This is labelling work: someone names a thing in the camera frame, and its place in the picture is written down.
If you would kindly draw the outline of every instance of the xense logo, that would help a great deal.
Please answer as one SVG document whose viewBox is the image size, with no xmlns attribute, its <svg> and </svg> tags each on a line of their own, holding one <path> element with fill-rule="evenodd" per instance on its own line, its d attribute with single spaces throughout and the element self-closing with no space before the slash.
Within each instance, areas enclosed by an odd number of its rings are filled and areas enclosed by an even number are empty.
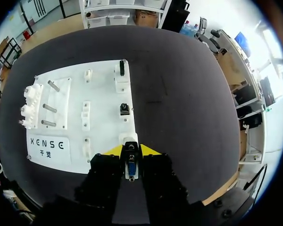
<svg viewBox="0 0 283 226">
<path fill-rule="evenodd" d="M 47 142 L 47 140 L 36 139 L 34 142 L 34 138 L 30 138 L 30 144 L 42 146 L 42 147 L 47 147 L 48 145 L 48 147 L 50 148 L 55 148 L 55 146 L 58 146 L 60 149 L 64 149 L 63 147 L 64 142 L 55 143 L 53 140 Z"/>
</svg>

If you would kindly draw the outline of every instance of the water bottle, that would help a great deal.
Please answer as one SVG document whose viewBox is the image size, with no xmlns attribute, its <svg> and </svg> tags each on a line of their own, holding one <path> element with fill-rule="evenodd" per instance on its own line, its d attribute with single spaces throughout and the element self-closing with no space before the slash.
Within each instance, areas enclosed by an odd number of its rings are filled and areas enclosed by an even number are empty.
<svg viewBox="0 0 283 226">
<path fill-rule="evenodd" d="M 184 35 L 187 35 L 187 36 L 190 36 L 191 38 L 194 38 L 196 32 L 198 31 L 198 25 L 195 24 L 194 27 L 192 27 L 190 24 L 189 24 L 189 21 L 187 20 L 183 27 L 181 28 L 180 30 L 180 34 L 184 34 Z"/>
<path fill-rule="evenodd" d="M 190 33 L 191 33 L 191 26 L 189 25 L 189 21 L 188 20 L 184 23 L 184 25 L 181 28 L 179 33 L 180 34 L 184 34 L 184 35 L 188 35 L 188 36 L 190 35 Z"/>
<path fill-rule="evenodd" d="M 197 31 L 198 31 L 198 24 L 195 24 L 194 27 L 191 29 L 190 36 L 194 38 Z"/>
</svg>

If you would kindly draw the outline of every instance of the storage bin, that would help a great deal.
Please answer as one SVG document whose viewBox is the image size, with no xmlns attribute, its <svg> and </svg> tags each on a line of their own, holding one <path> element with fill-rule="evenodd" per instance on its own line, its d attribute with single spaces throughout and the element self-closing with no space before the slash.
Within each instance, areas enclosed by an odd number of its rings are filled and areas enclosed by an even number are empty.
<svg viewBox="0 0 283 226">
<path fill-rule="evenodd" d="M 128 10 L 113 10 L 108 14 L 110 25 L 126 25 L 130 12 Z"/>
<path fill-rule="evenodd" d="M 161 8 L 165 0 L 144 0 L 144 6 L 152 8 Z"/>
<path fill-rule="evenodd" d="M 106 26 L 107 11 L 92 12 L 90 17 L 87 17 L 89 28 Z"/>
<path fill-rule="evenodd" d="M 117 5 L 134 5 L 135 0 L 117 0 Z"/>
<path fill-rule="evenodd" d="M 97 6 L 107 6 L 109 5 L 110 0 L 90 0 L 89 7 L 97 7 Z"/>
</svg>

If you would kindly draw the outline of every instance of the computer monitor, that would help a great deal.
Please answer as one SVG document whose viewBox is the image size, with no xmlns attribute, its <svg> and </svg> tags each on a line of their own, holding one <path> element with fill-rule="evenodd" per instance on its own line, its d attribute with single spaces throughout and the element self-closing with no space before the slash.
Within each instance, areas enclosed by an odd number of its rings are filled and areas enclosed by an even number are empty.
<svg viewBox="0 0 283 226">
<path fill-rule="evenodd" d="M 246 56 L 250 57 L 250 47 L 249 47 L 249 42 L 246 39 L 246 37 L 241 32 L 239 32 L 235 40 L 239 44 L 239 46 L 242 48 L 242 50 L 245 52 Z"/>
</svg>

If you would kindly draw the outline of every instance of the black connector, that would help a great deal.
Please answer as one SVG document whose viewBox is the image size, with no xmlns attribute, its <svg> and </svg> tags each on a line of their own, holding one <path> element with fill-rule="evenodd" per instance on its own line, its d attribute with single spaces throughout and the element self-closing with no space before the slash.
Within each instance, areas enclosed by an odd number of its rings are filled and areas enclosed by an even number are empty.
<svg viewBox="0 0 283 226">
<path fill-rule="evenodd" d="M 125 75 L 125 67 L 124 67 L 124 61 L 123 60 L 121 60 L 119 62 L 119 69 L 120 69 L 121 76 L 124 76 Z"/>
<path fill-rule="evenodd" d="M 121 115 L 130 115 L 129 105 L 122 103 L 119 107 Z"/>
</svg>

